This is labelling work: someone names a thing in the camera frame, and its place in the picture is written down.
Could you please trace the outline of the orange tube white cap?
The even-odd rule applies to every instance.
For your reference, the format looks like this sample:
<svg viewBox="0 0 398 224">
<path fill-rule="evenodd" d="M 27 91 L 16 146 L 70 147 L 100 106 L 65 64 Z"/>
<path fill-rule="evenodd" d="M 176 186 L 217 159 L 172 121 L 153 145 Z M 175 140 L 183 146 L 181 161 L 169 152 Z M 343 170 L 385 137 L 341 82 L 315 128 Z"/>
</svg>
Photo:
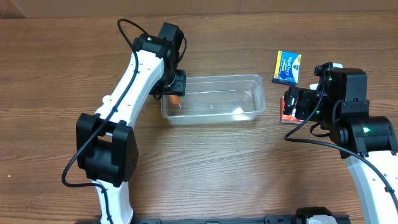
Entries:
<svg viewBox="0 0 398 224">
<path fill-rule="evenodd" d="M 170 102 L 173 105 L 179 105 L 180 104 L 180 100 L 179 100 L 179 97 L 177 95 L 169 95 L 169 99 L 170 99 Z"/>
</svg>

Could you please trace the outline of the blue yellow VapoDrops box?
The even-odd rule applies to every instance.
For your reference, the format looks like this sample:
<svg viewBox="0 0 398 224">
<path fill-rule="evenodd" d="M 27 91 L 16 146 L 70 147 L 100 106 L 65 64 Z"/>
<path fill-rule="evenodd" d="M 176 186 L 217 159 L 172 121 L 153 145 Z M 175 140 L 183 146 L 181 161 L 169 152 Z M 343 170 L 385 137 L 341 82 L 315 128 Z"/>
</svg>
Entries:
<svg viewBox="0 0 398 224">
<path fill-rule="evenodd" d="M 301 59 L 301 54 L 279 50 L 272 81 L 274 83 L 296 86 L 299 82 Z"/>
</svg>

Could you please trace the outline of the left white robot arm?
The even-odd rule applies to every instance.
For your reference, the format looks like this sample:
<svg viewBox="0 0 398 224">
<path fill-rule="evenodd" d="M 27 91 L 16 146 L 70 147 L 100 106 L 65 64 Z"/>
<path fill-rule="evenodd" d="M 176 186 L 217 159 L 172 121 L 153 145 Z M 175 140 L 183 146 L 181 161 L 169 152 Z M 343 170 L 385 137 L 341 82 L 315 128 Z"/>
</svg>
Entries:
<svg viewBox="0 0 398 224">
<path fill-rule="evenodd" d="M 89 187 L 98 193 L 99 223 L 134 223 L 129 199 L 129 180 L 136 169 L 139 151 L 134 125 L 147 97 L 184 96 L 187 76 L 179 70 L 181 47 L 187 46 L 183 31 L 163 23 L 157 36 L 145 30 L 129 40 L 132 50 L 128 68 L 112 94 L 94 114 L 81 114 L 76 122 L 76 154 L 64 168 L 62 182 L 73 163 L 86 173 Z"/>
</svg>

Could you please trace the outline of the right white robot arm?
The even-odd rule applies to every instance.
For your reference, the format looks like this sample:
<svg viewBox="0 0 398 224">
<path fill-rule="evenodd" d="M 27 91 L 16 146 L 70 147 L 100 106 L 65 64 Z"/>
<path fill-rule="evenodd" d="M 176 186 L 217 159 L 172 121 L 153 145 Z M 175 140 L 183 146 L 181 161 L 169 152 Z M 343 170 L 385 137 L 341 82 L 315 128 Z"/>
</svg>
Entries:
<svg viewBox="0 0 398 224">
<path fill-rule="evenodd" d="M 325 133 L 317 140 L 286 141 L 337 149 L 353 178 L 366 223 L 397 223 L 397 137 L 385 116 L 370 116 L 368 77 L 359 68 L 337 63 L 317 65 L 316 89 L 290 87 L 284 93 L 283 113 L 303 123 L 312 121 Z"/>
</svg>

